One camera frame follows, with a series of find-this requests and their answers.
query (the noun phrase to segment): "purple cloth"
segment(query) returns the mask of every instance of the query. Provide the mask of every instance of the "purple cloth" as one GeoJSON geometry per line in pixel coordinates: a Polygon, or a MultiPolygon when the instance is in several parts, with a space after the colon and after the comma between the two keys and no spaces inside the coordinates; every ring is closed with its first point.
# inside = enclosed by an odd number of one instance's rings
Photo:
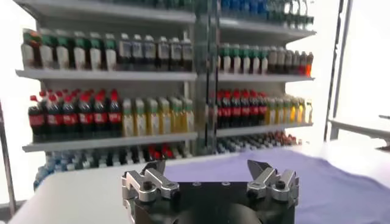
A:
{"type": "Polygon", "coordinates": [[[167,166],[174,181],[249,181],[247,160],[264,161],[300,177],[297,224],[390,223],[390,189],[367,177],[341,171],[323,159],[289,150],[259,150],[238,156],[167,166]]]}

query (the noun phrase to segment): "metal pole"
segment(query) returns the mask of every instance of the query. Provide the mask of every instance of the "metal pole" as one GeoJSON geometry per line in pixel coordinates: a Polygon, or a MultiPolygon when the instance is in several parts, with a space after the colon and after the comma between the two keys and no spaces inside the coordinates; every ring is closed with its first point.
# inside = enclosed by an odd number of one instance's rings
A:
{"type": "Polygon", "coordinates": [[[15,212],[16,212],[16,201],[15,201],[15,193],[13,191],[11,165],[10,165],[10,158],[9,158],[9,154],[8,154],[7,137],[5,136],[4,119],[2,116],[1,101],[0,101],[0,140],[1,140],[1,148],[2,148],[2,158],[4,160],[5,177],[7,178],[8,195],[9,195],[9,199],[10,199],[10,203],[9,203],[10,213],[11,213],[11,216],[13,216],[13,215],[15,215],[15,212]]]}

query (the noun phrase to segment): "table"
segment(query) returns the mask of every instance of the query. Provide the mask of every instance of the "table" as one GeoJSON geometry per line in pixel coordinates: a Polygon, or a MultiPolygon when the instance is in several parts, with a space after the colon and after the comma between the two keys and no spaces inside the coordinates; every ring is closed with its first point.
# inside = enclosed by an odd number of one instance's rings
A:
{"type": "MultiPolygon", "coordinates": [[[[349,173],[371,177],[390,187],[390,154],[375,149],[346,146],[339,142],[289,147],[288,150],[323,158],[349,173]]],[[[206,156],[173,164],[239,156],[239,153],[206,156]]],[[[120,176],[126,170],[140,171],[144,165],[91,169],[51,175],[36,194],[17,212],[10,224],[129,223],[121,200],[120,176]]]]}

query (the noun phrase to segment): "bottle row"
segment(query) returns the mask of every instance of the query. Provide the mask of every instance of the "bottle row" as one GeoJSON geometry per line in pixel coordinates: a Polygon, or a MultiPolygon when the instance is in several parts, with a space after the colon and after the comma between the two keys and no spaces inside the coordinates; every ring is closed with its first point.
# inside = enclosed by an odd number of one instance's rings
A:
{"type": "Polygon", "coordinates": [[[286,50],[283,47],[222,45],[218,55],[218,68],[232,74],[294,74],[311,76],[313,53],[286,50]]]}
{"type": "Polygon", "coordinates": [[[121,100],[115,89],[110,97],[104,89],[97,93],[64,89],[41,91],[40,100],[36,96],[30,100],[34,142],[194,131],[193,102],[183,97],[121,100]]]}
{"type": "Polygon", "coordinates": [[[34,189],[53,173],[189,157],[192,155],[183,143],[136,145],[120,149],[116,147],[104,150],[47,152],[46,164],[38,168],[34,189]]]}
{"type": "Polygon", "coordinates": [[[160,37],[155,40],[122,33],[85,33],[24,29],[21,45],[23,65],[34,69],[108,71],[192,71],[193,49],[189,39],[160,37]]]}
{"type": "Polygon", "coordinates": [[[260,19],[291,29],[313,30],[314,0],[221,0],[225,15],[260,19]]]}
{"type": "Polygon", "coordinates": [[[258,150],[281,146],[302,144],[302,140],[297,142],[296,137],[286,135],[283,131],[274,133],[263,133],[259,135],[221,138],[217,141],[216,152],[218,154],[226,152],[240,152],[245,150],[258,150]]]}
{"type": "Polygon", "coordinates": [[[312,123],[311,102],[302,98],[266,97],[246,89],[218,91],[218,128],[312,123]]]}

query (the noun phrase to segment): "shelf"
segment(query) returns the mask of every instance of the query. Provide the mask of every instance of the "shelf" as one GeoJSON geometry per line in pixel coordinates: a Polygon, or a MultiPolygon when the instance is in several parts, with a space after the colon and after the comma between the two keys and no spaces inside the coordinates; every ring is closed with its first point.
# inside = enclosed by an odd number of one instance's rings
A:
{"type": "Polygon", "coordinates": [[[229,136],[240,136],[240,135],[252,135],[266,133],[269,131],[280,131],[285,128],[297,128],[297,127],[310,127],[313,124],[308,123],[296,123],[296,124],[280,124],[280,125],[264,125],[264,126],[253,126],[243,128],[226,128],[217,130],[217,138],[229,137],[229,136]]]}
{"type": "Polygon", "coordinates": [[[48,143],[31,143],[23,146],[25,152],[62,151],[78,149],[95,149],[104,147],[119,147],[128,145],[143,145],[153,143],[189,141],[197,138],[196,132],[179,133],[170,135],[140,136],[128,138],[105,138],[79,141],[62,141],[48,143]]]}
{"type": "Polygon", "coordinates": [[[299,82],[312,81],[314,78],[302,75],[239,75],[219,74],[219,82],[299,82]]]}
{"type": "Polygon", "coordinates": [[[37,80],[195,81],[191,72],[16,70],[19,77],[37,80]]]}
{"type": "Polygon", "coordinates": [[[63,18],[83,21],[159,21],[189,24],[195,22],[195,14],[178,10],[150,9],[112,1],[83,0],[15,0],[36,19],[63,18]]]}

